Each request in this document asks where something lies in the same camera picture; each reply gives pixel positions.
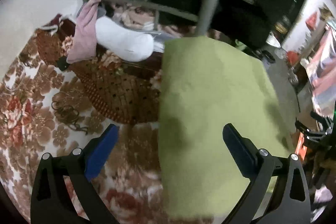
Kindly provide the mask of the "olive green garment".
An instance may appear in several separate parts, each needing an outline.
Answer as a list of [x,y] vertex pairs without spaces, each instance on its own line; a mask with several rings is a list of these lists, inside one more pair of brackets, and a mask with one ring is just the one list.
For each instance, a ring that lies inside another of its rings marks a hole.
[[158,155],[165,212],[192,220],[225,215],[248,186],[223,141],[232,124],[274,156],[293,149],[263,63],[218,40],[165,44],[159,96]]

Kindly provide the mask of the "floral brown white blanket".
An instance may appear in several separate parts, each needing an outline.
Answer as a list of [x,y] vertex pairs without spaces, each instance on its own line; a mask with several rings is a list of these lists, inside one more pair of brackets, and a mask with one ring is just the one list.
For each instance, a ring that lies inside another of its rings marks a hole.
[[41,156],[68,155],[111,123],[118,142],[94,188],[120,223],[172,223],[163,209],[156,122],[123,124],[100,114],[74,73],[41,59],[35,31],[1,81],[1,183],[25,220]]

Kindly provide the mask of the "dark red patterned pillow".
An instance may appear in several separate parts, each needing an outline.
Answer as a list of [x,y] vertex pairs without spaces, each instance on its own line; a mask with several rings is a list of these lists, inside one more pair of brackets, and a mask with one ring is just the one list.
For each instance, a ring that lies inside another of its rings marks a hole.
[[[75,25],[56,15],[49,24],[36,30],[41,59],[57,67],[72,46]],[[121,60],[102,46],[90,60],[70,64],[93,107],[103,116],[123,124],[158,120],[162,54],[154,52],[137,63]]]

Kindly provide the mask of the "small black object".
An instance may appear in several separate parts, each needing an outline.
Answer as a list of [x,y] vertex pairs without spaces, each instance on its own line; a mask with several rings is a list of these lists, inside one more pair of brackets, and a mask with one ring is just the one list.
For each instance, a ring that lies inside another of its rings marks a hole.
[[62,56],[60,57],[57,61],[56,61],[57,67],[61,70],[61,71],[66,71],[69,67],[69,63],[67,63],[67,57],[66,56]]

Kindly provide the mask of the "pink cloth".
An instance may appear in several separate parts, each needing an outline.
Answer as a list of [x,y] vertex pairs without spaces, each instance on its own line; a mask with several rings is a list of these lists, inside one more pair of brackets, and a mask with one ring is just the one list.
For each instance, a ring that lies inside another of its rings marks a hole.
[[102,0],[89,0],[76,19],[75,36],[68,51],[67,63],[89,60],[96,56],[96,20],[98,5]]

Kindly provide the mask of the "white pillow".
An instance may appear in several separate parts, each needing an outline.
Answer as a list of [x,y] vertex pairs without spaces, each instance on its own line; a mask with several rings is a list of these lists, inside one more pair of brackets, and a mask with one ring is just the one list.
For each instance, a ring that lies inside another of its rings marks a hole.
[[123,28],[107,16],[98,18],[95,28],[97,43],[124,61],[143,61],[154,51],[154,39],[150,34]]

